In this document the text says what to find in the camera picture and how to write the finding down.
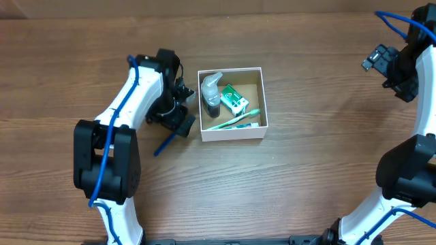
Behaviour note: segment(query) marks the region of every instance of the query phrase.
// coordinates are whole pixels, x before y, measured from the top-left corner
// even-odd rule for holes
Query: tabletop
[[[202,142],[196,121],[154,157],[170,132],[138,131],[134,201],[151,239],[321,234],[371,193],[379,159],[416,117],[416,101],[360,66],[378,44],[405,45],[372,13],[2,20],[0,32],[0,244],[105,238],[73,184],[73,130],[114,99],[128,54],[175,50],[194,89],[198,70],[261,67],[264,76],[263,140]],[[190,110],[198,117],[198,105]],[[436,221],[435,211],[416,212]],[[436,238],[409,217],[382,234],[387,244]]]

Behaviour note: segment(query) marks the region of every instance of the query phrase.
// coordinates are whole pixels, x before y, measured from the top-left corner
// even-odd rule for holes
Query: soap bar
[[[222,104],[224,104],[234,116],[240,116],[245,113],[249,102],[238,94],[232,85],[228,84],[220,95]]]

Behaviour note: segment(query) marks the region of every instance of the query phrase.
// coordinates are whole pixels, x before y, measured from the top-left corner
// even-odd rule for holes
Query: white box
[[[260,109],[260,115],[254,118],[244,118],[234,125],[246,123],[259,123],[259,127],[244,129],[217,129],[207,130],[210,127],[220,125],[234,118],[234,115],[223,104],[220,105],[220,114],[211,118],[204,109],[201,96],[201,83],[203,79],[211,74],[222,72],[223,77],[218,81],[218,89],[223,90],[227,84],[249,101],[246,112],[253,109]],[[216,140],[240,140],[240,139],[262,139],[268,129],[268,117],[266,113],[266,100],[264,92],[264,81],[260,67],[216,69],[198,71],[198,103],[200,108],[200,131],[203,142]]]

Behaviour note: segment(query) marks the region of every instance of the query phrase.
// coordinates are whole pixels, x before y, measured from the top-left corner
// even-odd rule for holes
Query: clear plastic bottle
[[[223,74],[221,72],[217,72],[203,79],[203,83],[202,83],[203,106],[207,114],[211,118],[216,118],[219,116],[219,105],[221,103],[221,100],[219,98],[217,83],[222,76]]]

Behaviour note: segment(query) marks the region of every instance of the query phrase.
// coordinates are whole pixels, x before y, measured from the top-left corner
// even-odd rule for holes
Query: toothbrush
[[[238,116],[236,118],[233,118],[232,120],[229,120],[228,122],[225,122],[225,123],[220,124],[218,126],[214,126],[214,127],[208,128],[207,130],[220,129],[222,127],[229,126],[229,125],[232,125],[234,123],[237,123],[237,122],[239,122],[240,120],[242,120],[242,119],[244,119],[246,117],[253,118],[253,117],[255,117],[255,116],[259,115],[259,114],[260,114],[260,109],[254,109],[254,110],[251,110],[250,112],[248,112],[246,114],[243,114],[243,115],[240,115],[240,116]]]

